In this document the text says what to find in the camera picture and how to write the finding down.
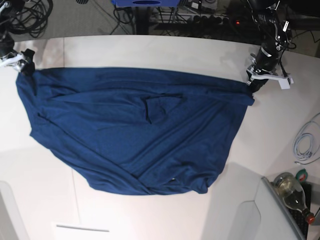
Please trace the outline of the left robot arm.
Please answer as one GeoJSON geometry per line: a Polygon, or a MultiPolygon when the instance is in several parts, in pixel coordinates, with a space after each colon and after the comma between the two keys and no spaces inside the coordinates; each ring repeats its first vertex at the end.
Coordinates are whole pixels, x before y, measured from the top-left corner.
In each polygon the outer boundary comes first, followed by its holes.
{"type": "Polygon", "coordinates": [[[253,22],[260,30],[263,40],[257,54],[251,54],[251,65],[246,73],[246,84],[255,93],[269,80],[279,83],[282,90],[287,90],[294,83],[286,72],[282,56],[289,48],[292,33],[287,20],[280,21],[277,9],[279,0],[249,0],[253,22]]]}

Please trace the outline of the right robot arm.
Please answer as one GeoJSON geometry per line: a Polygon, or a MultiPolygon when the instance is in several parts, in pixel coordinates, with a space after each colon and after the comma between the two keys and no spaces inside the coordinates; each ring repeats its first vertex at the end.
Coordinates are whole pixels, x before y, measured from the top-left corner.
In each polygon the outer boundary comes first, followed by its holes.
{"type": "Polygon", "coordinates": [[[31,76],[35,72],[35,52],[30,49],[21,52],[14,50],[15,41],[9,33],[9,27],[6,26],[6,23],[22,12],[25,3],[25,0],[0,2],[0,67],[12,67],[23,75],[31,76]]]}

